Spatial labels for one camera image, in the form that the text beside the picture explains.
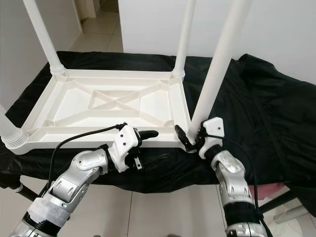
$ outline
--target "wire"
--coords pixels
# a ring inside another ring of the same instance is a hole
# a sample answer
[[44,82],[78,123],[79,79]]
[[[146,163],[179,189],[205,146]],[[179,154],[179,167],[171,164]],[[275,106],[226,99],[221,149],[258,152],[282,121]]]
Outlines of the wire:
[[99,130],[95,130],[95,131],[91,131],[91,132],[86,132],[86,133],[83,133],[83,134],[79,134],[77,136],[70,137],[70,138],[62,141],[61,143],[59,143],[57,145],[57,147],[54,149],[53,154],[51,156],[48,181],[47,181],[47,184],[45,185],[45,187],[40,192],[39,197],[41,197],[43,194],[45,194],[47,192],[47,190],[49,189],[49,187],[51,186],[51,183],[53,181],[53,172],[54,172],[54,166],[55,166],[55,155],[56,155],[56,152],[59,150],[59,148],[61,148],[64,144],[66,144],[67,142],[70,142],[72,140],[75,140],[75,139],[78,139],[78,138],[81,138],[81,137],[84,137],[84,136],[100,133],[100,132],[106,132],[106,131],[109,131],[109,130],[112,130],[112,129],[115,129],[115,128],[116,129],[121,129],[125,125],[126,125],[126,123],[117,124],[117,125],[112,126],[112,127],[107,127],[107,128],[103,128],[103,129],[99,129]]
[[255,169],[255,166],[252,162],[252,159],[250,158],[250,155],[246,152],[246,150],[240,145],[238,144],[237,142],[229,139],[229,138],[226,138],[226,137],[221,137],[221,136],[215,136],[215,135],[208,135],[208,134],[205,134],[206,137],[213,137],[213,138],[218,138],[218,139],[221,139],[223,141],[228,141],[232,144],[234,144],[235,146],[237,146],[247,157],[249,163],[250,163],[250,166],[251,166],[251,169],[252,169],[252,174],[253,174],[253,189],[254,189],[254,200],[255,200],[255,209],[257,211],[257,214],[259,215],[259,219],[262,223],[262,225],[264,226],[264,228],[266,229],[266,232],[267,232],[267,235],[268,237],[273,237],[266,222],[264,221],[264,217],[263,217],[263,214],[261,214],[261,211],[260,211],[260,208],[259,208],[259,204],[258,204],[258,183],[257,183],[257,173],[256,173],[256,169]]

